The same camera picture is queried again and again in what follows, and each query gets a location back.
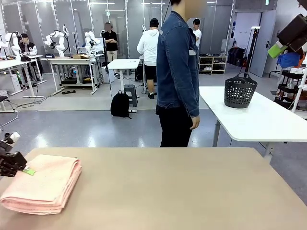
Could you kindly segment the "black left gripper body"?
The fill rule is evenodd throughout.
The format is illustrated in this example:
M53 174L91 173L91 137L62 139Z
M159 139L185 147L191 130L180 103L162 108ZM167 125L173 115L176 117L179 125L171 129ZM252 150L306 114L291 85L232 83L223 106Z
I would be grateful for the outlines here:
M0 141L0 155L10 155L10 151L12 150L12 144L14 141L12 139L1 140Z

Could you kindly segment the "person's right hand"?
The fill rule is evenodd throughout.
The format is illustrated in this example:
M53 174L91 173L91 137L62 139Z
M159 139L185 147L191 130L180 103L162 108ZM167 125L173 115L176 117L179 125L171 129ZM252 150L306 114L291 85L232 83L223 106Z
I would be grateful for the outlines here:
M195 116L195 117L191 117L192 126L190 127L190 130L196 129L200 124L200 120L201 120L201 118L200 118L199 115Z

